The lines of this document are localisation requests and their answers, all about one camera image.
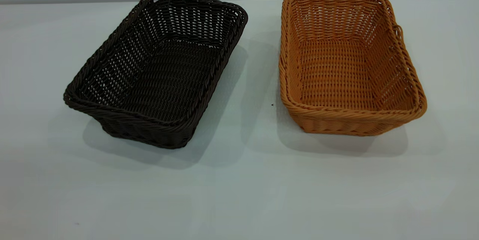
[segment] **basket bottom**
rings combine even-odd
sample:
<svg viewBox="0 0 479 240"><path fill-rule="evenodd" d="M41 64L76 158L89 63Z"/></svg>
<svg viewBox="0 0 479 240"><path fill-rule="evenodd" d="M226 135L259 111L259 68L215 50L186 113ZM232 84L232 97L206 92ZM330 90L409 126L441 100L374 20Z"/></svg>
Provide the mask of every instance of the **basket bottom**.
<svg viewBox="0 0 479 240"><path fill-rule="evenodd" d="M317 107L378 110L367 64L361 42L325 40L305 43L301 50L302 103Z"/></svg>
<svg viewBox="0 0 479 240"><path fill-rule="evenodd" d="M168 40L151 56L120 108L161 121L175 121L191 110L220 49Z"/></svg>

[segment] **wicker basket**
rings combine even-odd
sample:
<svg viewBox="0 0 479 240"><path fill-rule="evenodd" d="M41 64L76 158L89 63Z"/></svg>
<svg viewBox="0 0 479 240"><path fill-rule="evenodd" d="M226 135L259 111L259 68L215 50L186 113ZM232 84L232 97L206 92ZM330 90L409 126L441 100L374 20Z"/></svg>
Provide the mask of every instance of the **wicker basket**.
<svg viewBox="0 0 479 240"><path fill-rule="evenodd" d="M281 99L304 131L372 136L425 113L388 0L284 0L281 21Z"/></svg>
<svg viewBox="0 0 479 240"><path fill-rule="evenodd" d="M247 20L218 0L141 0L68 85L65 103L111 136L183 147Z"/></svg>

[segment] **basket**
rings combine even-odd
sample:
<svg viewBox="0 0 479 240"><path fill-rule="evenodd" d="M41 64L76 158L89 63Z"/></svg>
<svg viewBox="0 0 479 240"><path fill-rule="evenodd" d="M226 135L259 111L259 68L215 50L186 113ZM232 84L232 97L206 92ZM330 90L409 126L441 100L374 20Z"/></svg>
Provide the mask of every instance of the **basket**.
<svg viewBox="0 0 479 240"><path fill-rule="evenodd" d="M184 147L248 16L218 0L141 0L63 95L118 138Z"/></svg>
<svg viewBox="0 0 479 240"><path fill-rule="evenodd" d="M284 0L281 99L306 132L373 136L426 97L388 0Z"/></svg>

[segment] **basket handle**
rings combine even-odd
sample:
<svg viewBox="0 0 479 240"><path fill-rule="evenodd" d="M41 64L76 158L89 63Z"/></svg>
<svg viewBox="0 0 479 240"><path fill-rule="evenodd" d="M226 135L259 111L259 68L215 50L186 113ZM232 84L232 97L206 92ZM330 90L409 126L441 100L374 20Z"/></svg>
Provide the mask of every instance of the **basket handle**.
<svg viewBox="0 0 479 240"><path fill-rule="evenodd" d="M404 44L404 37L402 36L402 27L397 24L393 24L392 30L396 34L397 39L399 39L402 42L402 44Z"/></svg>

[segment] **woven basket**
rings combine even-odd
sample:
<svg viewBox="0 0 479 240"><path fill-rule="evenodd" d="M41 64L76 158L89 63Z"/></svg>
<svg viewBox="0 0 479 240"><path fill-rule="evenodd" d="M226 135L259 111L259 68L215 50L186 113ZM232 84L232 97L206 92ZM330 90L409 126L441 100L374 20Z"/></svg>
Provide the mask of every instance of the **woven basket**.
<svg viewBox="0 0 479 240"><path fill-rule="evenodd" d="M247 20L218 0L141 0L68 85L65 103L111 136L183 147Z"/></svg>
<svg viewBox="0 0 479 240"><path fill-rule="evenodd" d="M373 136L426 97L388 0L284 0L281 99L310 133Z"/></svg>

